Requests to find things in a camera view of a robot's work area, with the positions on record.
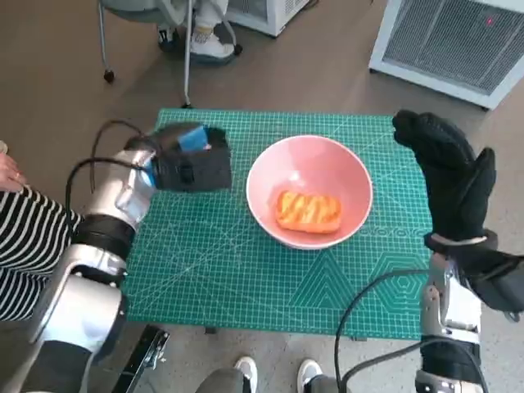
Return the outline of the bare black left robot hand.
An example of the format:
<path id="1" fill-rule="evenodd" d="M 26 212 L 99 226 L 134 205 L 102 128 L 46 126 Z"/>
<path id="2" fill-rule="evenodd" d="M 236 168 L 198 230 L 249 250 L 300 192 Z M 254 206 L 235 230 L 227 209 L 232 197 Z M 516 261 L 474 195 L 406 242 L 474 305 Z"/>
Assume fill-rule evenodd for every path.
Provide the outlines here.
<path id="1" fill-rule="evenodd" d="M 182 152 L 209 151 L 214 147 L 225 147 L 228 142 L 226 133 L 219 128 L 196 124 L 183 132 L 177 139 Z"/>

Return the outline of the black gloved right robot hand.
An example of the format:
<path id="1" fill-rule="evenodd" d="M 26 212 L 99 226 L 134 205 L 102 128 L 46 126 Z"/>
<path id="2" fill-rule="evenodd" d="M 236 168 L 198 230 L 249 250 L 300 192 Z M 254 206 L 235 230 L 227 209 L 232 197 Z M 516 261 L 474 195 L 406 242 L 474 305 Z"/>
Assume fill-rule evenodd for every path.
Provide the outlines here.
<path id="1" fill-rule="evenodd" d="M 487 239 L 494 150 L 486 147 L 476 154 L 461 129 L 430 112 L 401 110 L 392 124 L 395 141 L 413 152 L 425 178 L 431 233 L 446 242 Z"/>

